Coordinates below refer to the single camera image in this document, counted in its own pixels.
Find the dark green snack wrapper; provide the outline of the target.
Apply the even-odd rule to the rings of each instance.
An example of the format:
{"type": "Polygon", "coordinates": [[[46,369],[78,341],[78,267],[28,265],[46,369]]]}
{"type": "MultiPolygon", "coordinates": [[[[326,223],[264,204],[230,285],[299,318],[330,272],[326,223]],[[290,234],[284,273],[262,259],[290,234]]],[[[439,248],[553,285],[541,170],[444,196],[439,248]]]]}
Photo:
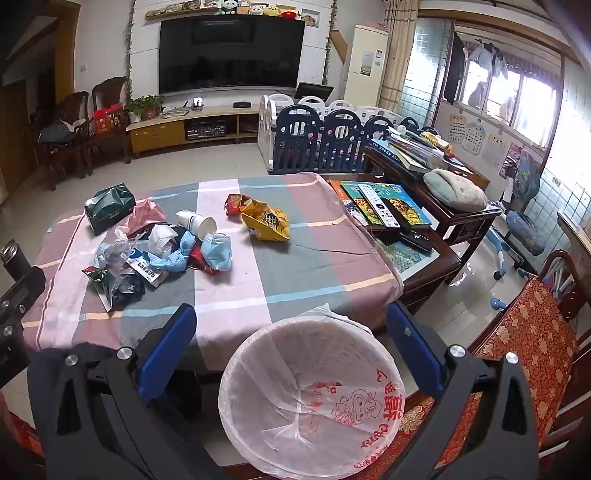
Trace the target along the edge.
{"type": "Polygon", "coordinates": [[[145,294],[143,280],[133,270],[112,273],[89,266],[82,270],[95,289],[106,312],[122,310],[145,294]]]}

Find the clear plastic wrapper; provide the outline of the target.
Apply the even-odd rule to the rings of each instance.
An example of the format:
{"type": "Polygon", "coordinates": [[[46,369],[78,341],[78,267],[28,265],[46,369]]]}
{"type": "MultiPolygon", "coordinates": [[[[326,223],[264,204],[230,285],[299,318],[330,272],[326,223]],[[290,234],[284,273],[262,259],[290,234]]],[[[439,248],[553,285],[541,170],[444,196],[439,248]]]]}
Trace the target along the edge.
{"type": "Polygon", "coordinates": [[[94,256],[93,266],[107,270],[113,275],[119,275],[126,269],[133,245],[123,228],[117,227],[114,235],[115,238],[111,243],[102,243],[99,246],[94,256]]]}

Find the white blue medicine box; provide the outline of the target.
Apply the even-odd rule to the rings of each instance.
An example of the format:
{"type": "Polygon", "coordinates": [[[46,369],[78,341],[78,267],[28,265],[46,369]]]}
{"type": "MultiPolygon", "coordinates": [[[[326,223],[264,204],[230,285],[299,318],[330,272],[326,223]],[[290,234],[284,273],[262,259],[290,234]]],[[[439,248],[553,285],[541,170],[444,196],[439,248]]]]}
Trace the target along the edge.
{"type": "Polygon", "coordinates": [[[126,263],[153,288],[159,287],[168,276],[168,273],[165,271],[154,270],[143,257],[143,252],[136,248],[131,249],[126,263]]]}

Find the blue textured cloth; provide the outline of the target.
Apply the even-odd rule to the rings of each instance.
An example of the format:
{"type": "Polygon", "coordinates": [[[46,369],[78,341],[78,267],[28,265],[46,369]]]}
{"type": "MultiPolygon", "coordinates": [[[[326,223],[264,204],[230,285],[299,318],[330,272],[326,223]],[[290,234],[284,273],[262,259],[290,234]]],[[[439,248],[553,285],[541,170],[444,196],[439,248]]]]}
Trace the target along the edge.
{"type": "Polygon", "coordinates": [[[153,270],[165,271],[168,273],[182,273],[187,268],[190,252],[196,242],[197,239],[195,239],[194,235],[186,230],[180,238],[178,248],[172,251],[167,257],[158,257],[150,251],[143,252],[141,257],[153,270]]]}

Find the red cigarette carton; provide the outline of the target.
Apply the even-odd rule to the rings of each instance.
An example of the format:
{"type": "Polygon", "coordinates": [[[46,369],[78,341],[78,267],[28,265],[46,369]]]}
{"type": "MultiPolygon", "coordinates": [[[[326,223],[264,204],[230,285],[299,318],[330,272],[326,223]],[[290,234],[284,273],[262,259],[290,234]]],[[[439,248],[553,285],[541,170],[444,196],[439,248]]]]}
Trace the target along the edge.
{"type": "Polygon", "coordinates": [[[211,265],[209,265],[205,261],[204,256],[202,255],[202,253],[200,251],[199,244],[195,244],[192,247],[192,249],[189,253],[187,266],[193,270],[198,270],[198,271],[204,272],[205,274],[210,275],[210,276],[216,275],[218,273],[217,270],[213,269],[211,267],[211,265]]]}

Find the white plastic bag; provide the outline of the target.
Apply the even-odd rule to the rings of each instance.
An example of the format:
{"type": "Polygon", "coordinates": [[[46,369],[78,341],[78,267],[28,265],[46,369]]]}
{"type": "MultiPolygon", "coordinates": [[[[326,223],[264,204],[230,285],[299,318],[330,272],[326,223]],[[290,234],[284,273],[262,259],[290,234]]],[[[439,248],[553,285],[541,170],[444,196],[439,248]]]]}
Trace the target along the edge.
{"type": "Polygon", "coordinates": [[[147,251],[159,258],[166,258],[172,252],[172,242],[176,237],[177,233],[172,227],[156,224],[149,233],[147,251]]]}

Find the pink paper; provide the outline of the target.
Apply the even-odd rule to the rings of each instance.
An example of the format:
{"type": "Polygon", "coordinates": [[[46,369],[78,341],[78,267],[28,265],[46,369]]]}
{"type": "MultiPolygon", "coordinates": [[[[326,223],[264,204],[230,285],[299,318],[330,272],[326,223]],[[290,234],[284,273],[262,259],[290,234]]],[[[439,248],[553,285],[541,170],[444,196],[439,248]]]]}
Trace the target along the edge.
{"type": "Polygon", "coordinates": [[[123,227],[127,236],[133,236],[149,225],[166,222],[166,213],[153,200],[140,200],[125,219],[123,227]]]}

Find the white blue paper cup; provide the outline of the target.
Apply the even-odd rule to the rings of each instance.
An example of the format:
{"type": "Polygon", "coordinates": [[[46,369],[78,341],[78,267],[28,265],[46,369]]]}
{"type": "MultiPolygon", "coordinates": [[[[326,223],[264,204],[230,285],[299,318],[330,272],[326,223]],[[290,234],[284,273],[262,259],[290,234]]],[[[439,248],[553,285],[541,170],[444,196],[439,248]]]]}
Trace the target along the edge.
{"type": "Polygon", "coordinates": [[[217,232],[217,224],[212,217],[200,215],[197,212],[181,210],[176,212],[176,221],[184,229],[192,233],[199,241],[204,241],[207,235],[217,232]]]}

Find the red snack wrapper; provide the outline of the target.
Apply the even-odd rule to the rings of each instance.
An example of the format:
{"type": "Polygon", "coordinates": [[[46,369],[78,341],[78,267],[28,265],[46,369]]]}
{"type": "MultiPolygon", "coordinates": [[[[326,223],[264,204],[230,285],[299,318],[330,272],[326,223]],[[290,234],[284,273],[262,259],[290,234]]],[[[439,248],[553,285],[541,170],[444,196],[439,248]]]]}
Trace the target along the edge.
{"type": "Polygon", "coordinates": [[[224,211],[228,217],[242,214],[252,198],[245,194],[229,194],[224,203],[224,211]]]}

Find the yellow chip bag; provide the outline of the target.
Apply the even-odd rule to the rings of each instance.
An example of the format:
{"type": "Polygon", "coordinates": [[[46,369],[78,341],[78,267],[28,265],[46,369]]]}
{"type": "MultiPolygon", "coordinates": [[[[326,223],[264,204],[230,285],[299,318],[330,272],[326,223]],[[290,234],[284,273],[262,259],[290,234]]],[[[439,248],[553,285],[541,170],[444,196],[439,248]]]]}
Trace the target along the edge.
{"type": "Polygon", "coordinates": [[[249,199],[240,208],[240,214],[250,233],[260,241],[290,240],[290,222],[282,210],[271,208],[266,202],[249,199]]]}

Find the white mesh trash basket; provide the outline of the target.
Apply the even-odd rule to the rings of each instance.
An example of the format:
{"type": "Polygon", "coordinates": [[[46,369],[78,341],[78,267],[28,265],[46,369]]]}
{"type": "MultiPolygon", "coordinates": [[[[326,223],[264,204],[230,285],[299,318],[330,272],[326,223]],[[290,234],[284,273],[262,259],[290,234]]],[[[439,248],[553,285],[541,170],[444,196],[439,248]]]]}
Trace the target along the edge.
{"type": "Polygon", "coordinates": [[[218,391],[233,447],[280,479],[344,479],[369,467],[393,443],[405,402],[390,352],[329,305],[250,335],[218,391]]]}

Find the dark wooden coffee table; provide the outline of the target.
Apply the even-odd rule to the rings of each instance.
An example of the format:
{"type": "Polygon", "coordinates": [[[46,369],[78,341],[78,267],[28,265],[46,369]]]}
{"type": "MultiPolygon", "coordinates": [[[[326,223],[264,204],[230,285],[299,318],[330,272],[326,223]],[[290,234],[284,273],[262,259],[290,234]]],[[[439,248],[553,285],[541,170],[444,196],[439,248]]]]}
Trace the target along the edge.
{"type": "Polygon", "coordinates": [[[385,256],[387,263],[396,267],[401,279],[404,281],[403,304],[413,313],[418,312],[433,296],[444,281],[455,276],[460,271],[460,259],[432,228],[432,222],[427,226],[411,226],[408,221],[392,205],[388,208],[398,220],[400,228],[387,228],[385,226],[370,225],[358,210],[356,205],[345,192],[342,191],[341,181],[359,181],[363,183],[386,183],[401,185],[407,194],[411,196],[409,187],[400,181],[391,182],[370,174],[329,174],[324,176],[335,195],[338,196],[356,226],[359,226],[370,236],[378,249],[385,256]],[[433,249],[429,253],[419,251],[408,246],[401,240],[402,230],[415,230],[426,235],[433,243],[433,249]]]}

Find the yellow wooden tv cabinet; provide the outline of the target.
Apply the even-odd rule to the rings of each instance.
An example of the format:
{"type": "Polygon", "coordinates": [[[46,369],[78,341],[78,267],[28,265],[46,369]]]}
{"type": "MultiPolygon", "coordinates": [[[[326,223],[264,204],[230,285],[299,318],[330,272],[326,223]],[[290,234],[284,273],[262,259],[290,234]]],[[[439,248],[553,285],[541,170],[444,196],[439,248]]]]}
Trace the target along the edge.
{"type": "Polygon", "coordinates": [[[126,131],[135,156],[187,145],[256,140],[259,109],[204,107],[183,115],[160,115],[130,124],[126,131]]]}

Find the large black television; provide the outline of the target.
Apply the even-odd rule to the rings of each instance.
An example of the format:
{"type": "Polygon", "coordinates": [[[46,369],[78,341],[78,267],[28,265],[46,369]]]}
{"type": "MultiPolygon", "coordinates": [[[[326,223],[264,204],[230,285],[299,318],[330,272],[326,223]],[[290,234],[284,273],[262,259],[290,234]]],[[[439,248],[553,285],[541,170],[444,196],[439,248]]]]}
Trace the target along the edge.
{"type": "Polygon", "coordinates": [[[159,92],[294,87],[303,40],[304,22],[280,17],[211,15],[164,21],[159,92]]]}

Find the white air conditioner tower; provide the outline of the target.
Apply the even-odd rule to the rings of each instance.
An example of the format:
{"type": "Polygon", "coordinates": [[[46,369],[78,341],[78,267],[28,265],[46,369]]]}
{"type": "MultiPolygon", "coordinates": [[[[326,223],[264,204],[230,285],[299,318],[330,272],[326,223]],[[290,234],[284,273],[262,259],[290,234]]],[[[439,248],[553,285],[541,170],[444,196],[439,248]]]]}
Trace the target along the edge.
{"type": "Polygon", "coordinates": [[[342,99],[353,107],[377,106],[388,44],[389,34],[384,29],[356,25],[342,85],[342,99]]]}

